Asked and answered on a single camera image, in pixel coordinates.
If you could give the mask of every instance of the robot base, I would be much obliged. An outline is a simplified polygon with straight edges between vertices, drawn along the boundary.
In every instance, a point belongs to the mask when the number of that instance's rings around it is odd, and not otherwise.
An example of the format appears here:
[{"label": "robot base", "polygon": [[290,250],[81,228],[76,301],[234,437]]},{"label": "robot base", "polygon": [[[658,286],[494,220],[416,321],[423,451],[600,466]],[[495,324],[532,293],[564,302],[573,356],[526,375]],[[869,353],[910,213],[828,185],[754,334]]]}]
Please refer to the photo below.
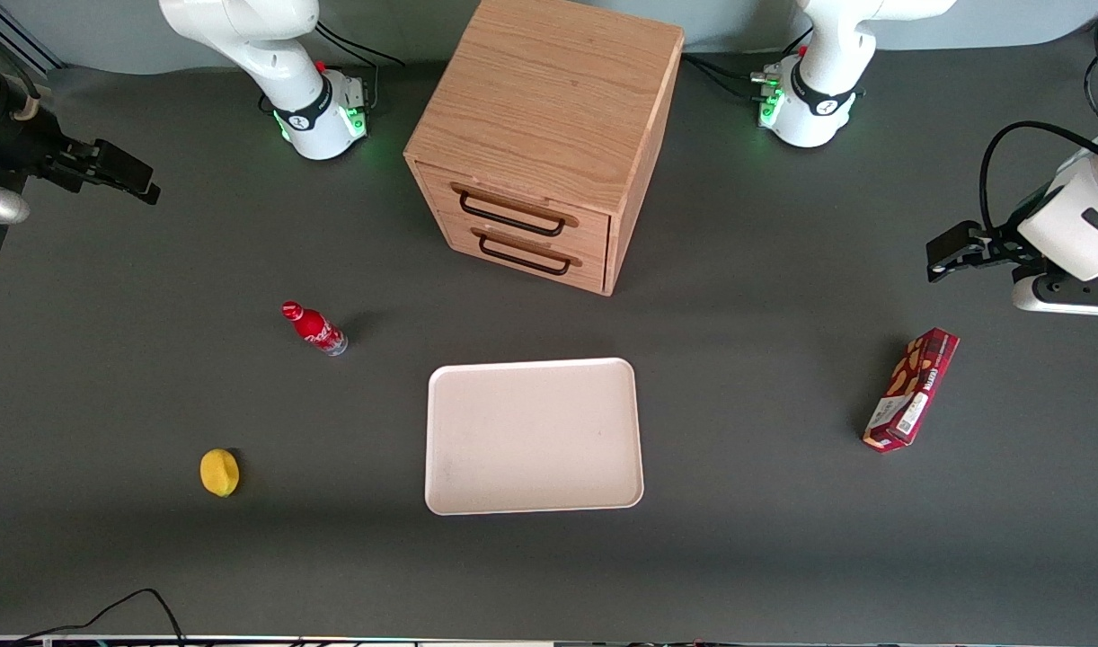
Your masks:
[{"label": "robot base", "polygon": [[293,127],[285,127],[277,113],[273,114],[283,138],[311,160],[327,160],[343,155],[368,134],[361,79],[346,77],[337,70],[326,70],[323,77],[333,86],[333,100],[314,127],[294,131]]},{"label": "robot base", "polygon": [[849,123],[849,108],[856,99],[856,94],[850,96],[848,101],[837,107],[832,113],[813,114],[808,102],[796,94],[791,82],[783,81],[788,77],[787,72],[799,60],[800,57],[793,54],[780,63],[765,66],[764,75],[761,77],[762,82],[768,85],[768,79],[772,79],[778,85],[778,89],[772,91],[772,94],[761,103],[758,126],[768,127],[769,131],[773,131],[776,136],[793,146],[815,148],[828,144],[829,140],[837,135],[837,131]]}]

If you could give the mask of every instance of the red bottle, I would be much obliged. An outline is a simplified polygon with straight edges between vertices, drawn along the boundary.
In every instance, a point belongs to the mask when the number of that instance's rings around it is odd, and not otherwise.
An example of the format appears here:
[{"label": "red bottle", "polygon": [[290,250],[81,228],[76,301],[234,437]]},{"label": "red bottle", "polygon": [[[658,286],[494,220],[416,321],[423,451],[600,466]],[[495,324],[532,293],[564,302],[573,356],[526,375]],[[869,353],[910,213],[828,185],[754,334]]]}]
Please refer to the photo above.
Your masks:
[{"label": "red bottle", "polygon": [[329,357],[339,356],[349,347],[349,341],[345,338],[340,328],[322,316],[321,312],[306,310],[298,302],[288,300],[281,304],[281,313],[285,319],[293,321],[294,331],[298,331],[302,339],[315,345]]}]

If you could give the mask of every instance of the gray tabletop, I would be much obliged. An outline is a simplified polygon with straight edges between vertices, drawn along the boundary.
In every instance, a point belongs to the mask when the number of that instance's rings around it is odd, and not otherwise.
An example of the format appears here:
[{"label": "gray tabletop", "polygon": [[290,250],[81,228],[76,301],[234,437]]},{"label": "gray tabletop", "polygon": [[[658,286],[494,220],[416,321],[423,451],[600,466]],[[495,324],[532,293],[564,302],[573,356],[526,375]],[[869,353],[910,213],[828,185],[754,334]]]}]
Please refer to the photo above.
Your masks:
[{"label": "gray tabletop", "polygon": [[[1005,270],[923,274],[998,127],[1098,134],[1090,55],[877,54],[821,150],[682,69],[610,299],[445,245],[401,158],[438,67],[384,74],[371,138],[322,164],[244,74],[59,75],[68,134],[163,196],[34,181],[2,252],[0,632],[154,585],[195,635],[1098,645],[1098,319],[1016,311]],[[1069,154],[1010,138],[997,213]],[[307,348],[285,299],[356,344]],[[878,456],[859,434],[933,326],[960,352]],[[639,505],[427,511],[435,368],[602,356],[636,368]],[[244,455],[229,500],[210,447]],[[168,631],[150,601],[98,629]]]}]

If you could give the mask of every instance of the wall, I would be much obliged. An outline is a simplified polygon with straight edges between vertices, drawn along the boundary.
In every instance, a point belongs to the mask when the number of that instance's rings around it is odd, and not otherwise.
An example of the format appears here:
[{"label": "wall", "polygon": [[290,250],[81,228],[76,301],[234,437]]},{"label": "wall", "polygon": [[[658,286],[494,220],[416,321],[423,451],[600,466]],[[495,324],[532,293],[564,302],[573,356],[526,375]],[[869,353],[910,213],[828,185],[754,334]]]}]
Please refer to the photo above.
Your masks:
[{"label": "wall", "polygon": [[[694,52],[784,45],[808,25],[792,0],[582,0],[685,29]],[[61,60],[109,71],[156,74],[228,63],[170,30],[157,0],[0,0]],[[406,58],[442,60],[477,0],[322,0],[324,23],[352,41]],[[1074,32],[1098,15],[1098,0],[959,0],[939,18],[873,24],[885,49],[1027,45]],[[348,62],[316,34],[314,57]]]}]

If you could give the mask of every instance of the bottle cap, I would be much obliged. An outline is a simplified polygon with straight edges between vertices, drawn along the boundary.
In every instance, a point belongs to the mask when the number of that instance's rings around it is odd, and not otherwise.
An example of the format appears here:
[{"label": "bottle cap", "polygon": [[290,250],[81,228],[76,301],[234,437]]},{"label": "bottle cap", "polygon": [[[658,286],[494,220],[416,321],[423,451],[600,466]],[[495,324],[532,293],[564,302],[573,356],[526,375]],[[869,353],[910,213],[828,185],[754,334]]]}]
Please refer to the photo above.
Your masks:
[{"label": "bottle cap", "polygon": [[288,300],[288,302],[281,304],[281,313],[290,321],[298,321],[305,314],[305,309],[295,302],[295,300]]}]

